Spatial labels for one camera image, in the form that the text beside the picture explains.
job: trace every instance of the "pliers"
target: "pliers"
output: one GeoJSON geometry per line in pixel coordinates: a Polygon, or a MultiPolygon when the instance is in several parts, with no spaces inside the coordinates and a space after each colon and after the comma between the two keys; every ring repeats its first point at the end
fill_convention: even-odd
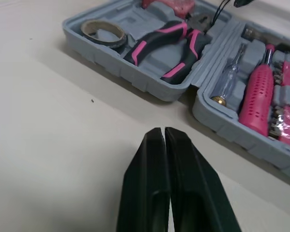
{"type": "Polygon", "coordinates": [[[200,14],[190,16],[188,22],[169,21],[162,28],[148,33],[135,44],[124,59],[136,66],[152,51],[167,44],[174,44],[187,38],[180,62],[164,74],[161,80],[178,85],[191,71],[191,67],[201,58],[201,52],[211,38],[204,34],[211,23],[211,16],[200,14]]]}
{"type": "Polygon", "coordinates": [[[182,131],[148,132],[126,170],[116,232],[241,232],[219,176],[182,131]]]}

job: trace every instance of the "roll of tape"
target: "roll of tape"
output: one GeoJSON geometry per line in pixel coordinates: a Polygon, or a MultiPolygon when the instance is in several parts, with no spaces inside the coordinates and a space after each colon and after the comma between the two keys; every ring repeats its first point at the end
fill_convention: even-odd
{"type": "Polygon", "coordinates": [[[84,36],[96,44],[105,45],[111,49],[116,49],[123,46],[127,41],[127,35],[124,30],[118,25],[101,20],[88,20],[81,25],[81,31],[84,36]],[[116,41],[104,41],[100,38],[95,38],[93,35],[97,33],[99,29],[109,31],[117,36],[119,39],[116,41]]]}

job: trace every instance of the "pliers handle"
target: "pliers handle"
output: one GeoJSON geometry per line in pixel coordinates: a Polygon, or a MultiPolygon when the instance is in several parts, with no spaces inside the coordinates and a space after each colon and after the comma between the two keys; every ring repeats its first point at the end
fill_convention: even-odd
{"type": "Polygon", "coordinates": [[[138,66],[152,51],[164,45],[174,44],[184,38],[187,38],[187,43],[180,62],[161,77],[169,84],[178,85],[189,74],[193,64],[200,59],[205,45],[210,43],[208,36],[199,30],[189,29],[186,22],[169,21],[162,28],[148,33],[139,39],[124,59],[138,66]]]}

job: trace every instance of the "table surface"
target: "table surface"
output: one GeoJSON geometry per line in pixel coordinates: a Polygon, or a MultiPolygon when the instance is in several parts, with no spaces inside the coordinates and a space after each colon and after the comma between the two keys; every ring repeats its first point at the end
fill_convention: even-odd
{"type": "MultiPolygon", "coordinates": [[[[161,126],[216,169],[244,232],[290,232],[290,179],[199,124],[194,90],[163,103],[67,47],[62,21],[103,2],[0,0],[0,232],[114,232],[123,174],[161,126]]],[[[276,5],[228,9],[290,36],[276,5]]]]}

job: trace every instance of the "gray plastic case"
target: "gray plastic case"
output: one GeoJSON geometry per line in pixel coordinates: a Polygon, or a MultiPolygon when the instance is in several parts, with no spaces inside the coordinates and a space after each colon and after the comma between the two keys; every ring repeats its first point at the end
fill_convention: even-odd
{"type": "MultiPolygon", "coordinates": [[[[216,6],[201,0],[196,1],[196,5],[195,14],[213,15],[217,9],[216,6]]],[[[179,62],[185,40],[155,50],[138,67],[123,59],[138,39],[161,28],[169,20],[182,19],[176,17],[173,10],[161,2],[153,2],[147,9],[142,9],[139,0],[115,0],[67,19],[63,23],[63,29],[68,45],[85,59],[103,66],[111,74],[126,79],[141,91],[149,92],[163,101],[178,100],[191,85],[200,88],[193,106],[193,114],[198,121],[290,176],[290,146],[264,137],[238,122],[237,111],[243,100],[247,80],[265,52],[264,43],[257,40],[250,42],[241,37],[248,22],[235,19],[228,12],[222,12],[207,33],[212,41],[204,48],[201,59],[193,65],[181,84],[170,85],[160,80],[160,77],[179,62]],[[84,38],[80,26],[89,19],[109,21],[122,27],[128,35],[125,50],[119,54],[84,38]],[[247,44],[247,50],[241,62],[241,71],[232,98],[226,108],[210,99],[211,92],[227,63],[235,57],[241,43],[247,44]]],[[[271,32],[258,25],[249,24],[271,32]]],[[[112,39],[110,34],[99,33],[98,36],[105,40],[112,39]]],[[[290,54],[275,52],[274,61],[285,59],[290,61],[290,54]]],[[[290,104],[290,89],[276,87],[273,102],[277,105],[290,104]]]]}

